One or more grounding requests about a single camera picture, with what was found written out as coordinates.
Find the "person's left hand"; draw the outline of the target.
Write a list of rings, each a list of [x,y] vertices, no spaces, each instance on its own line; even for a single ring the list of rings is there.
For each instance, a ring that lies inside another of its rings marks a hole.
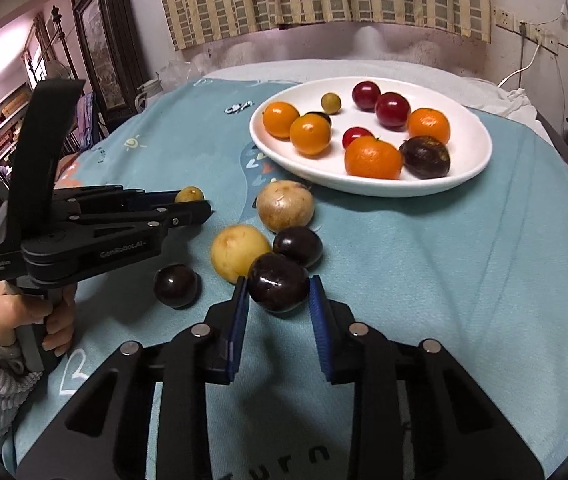
[[[42,348],[62,356],[74,338],[76,291],[76,284],[64,287],[62,300],[54,306],[49,300],[13,294],[10,284],[0,282],[0,346],[14,344],[17,327],[43,322],[46,336]]]

